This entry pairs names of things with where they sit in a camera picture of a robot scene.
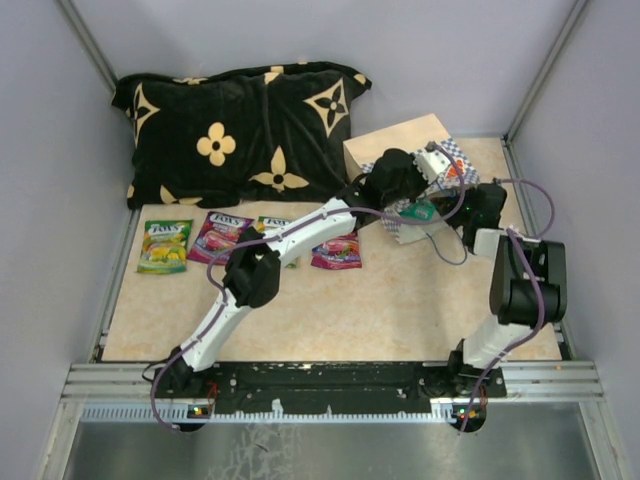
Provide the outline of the red teal snack packet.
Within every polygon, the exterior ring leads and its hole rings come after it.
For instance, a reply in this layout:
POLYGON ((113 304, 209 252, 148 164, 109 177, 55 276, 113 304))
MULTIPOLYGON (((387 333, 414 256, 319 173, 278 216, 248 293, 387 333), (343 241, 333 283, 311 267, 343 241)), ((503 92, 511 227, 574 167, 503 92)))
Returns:
POLYGON ((353 231, 314 247, 311 266, 333 271, 360 269, 362 259, 358 233, 353 231))

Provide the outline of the green Fox's candy bag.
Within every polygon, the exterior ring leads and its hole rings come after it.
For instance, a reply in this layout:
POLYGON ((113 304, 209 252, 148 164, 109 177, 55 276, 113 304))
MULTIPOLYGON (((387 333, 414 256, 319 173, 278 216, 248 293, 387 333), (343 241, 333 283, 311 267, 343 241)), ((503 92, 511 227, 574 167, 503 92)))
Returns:
POLYGON ((136 271, 159 275, 185 272, 192 224, 192 220, 146 221, 136 271))

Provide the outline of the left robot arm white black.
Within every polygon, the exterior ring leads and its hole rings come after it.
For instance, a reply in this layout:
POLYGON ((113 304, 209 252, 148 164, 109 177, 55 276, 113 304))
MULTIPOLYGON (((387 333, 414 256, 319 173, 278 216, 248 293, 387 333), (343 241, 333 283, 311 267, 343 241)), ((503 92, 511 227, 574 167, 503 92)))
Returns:
POLYGON ((241 320, 277 296, 284 267, 327 240, 384 218, 389 204, 419 196, 437 177, 429 160, 434 151, 434 145, 422 156, 388 149, 369 173, 356 176, 311 213, 264 233, 253 227, 244 231, 231 250, 222 282, 216 285, 221 293, 194 333, 156 374, 151 396, 156 396, 164 379, 186 396, 201 394, 208 384, 206 369, 213 366, 241 320))

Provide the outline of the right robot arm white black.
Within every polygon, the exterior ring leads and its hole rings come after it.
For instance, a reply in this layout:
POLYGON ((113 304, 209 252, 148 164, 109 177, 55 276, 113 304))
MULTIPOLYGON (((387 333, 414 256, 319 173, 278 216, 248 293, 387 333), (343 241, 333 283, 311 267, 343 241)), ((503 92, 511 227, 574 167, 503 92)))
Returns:
POLYGON ((461 396, 479 396, 507 354, 561 321, 567 310, 566 246, 499 227, 504 183, 495 179, 471 188, 447 221, 461 232, 466 252, 493 261, 490 314, 449 356, 447 384, 461 396))

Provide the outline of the blue checkered paper bag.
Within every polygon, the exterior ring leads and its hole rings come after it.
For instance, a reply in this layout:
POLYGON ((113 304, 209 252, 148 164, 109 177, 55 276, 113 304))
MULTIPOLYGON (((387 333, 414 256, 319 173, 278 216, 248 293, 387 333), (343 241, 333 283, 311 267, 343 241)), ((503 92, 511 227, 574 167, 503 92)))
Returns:
POLYGON ((441 238, 461 244, 460 229, 441 216, 456 205, 461 185, 466 189, 465 200, 472 200, 480 174, 436 115, 354 137, 343 143, 343 152, 351 179, 372 172, 383 157, 432 164, 426 170, 426 189, 415 198, 403 196, 388 203, 382 225, 399 244, 428 241, 438 256, 443 255, 441 238))

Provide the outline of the yellow green snack packet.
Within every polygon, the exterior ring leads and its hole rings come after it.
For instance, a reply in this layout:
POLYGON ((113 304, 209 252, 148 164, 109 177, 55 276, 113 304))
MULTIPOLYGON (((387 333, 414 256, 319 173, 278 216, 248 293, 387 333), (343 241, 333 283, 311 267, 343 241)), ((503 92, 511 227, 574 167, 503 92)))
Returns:
MULTIPOLYGON (((264 233, 267 230, 281 228, 291 223, 291 220, 273 216, 259 216, 255 225, 258 232, 264 233)), ((299 264, 299 257, 295 258, 286 265, 288 269, 296 269, 299 264)))

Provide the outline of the purple snack packet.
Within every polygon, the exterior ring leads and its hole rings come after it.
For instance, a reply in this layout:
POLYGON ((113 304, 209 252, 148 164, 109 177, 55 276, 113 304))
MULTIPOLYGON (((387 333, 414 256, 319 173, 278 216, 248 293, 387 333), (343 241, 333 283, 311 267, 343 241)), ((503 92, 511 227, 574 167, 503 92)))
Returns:
POLYGON ((209 211, 187 258, 206 264, 215 260, 215 265, 225 265, 230 253, 223 251, 234 246, 252 223, 252 218, 209 211))

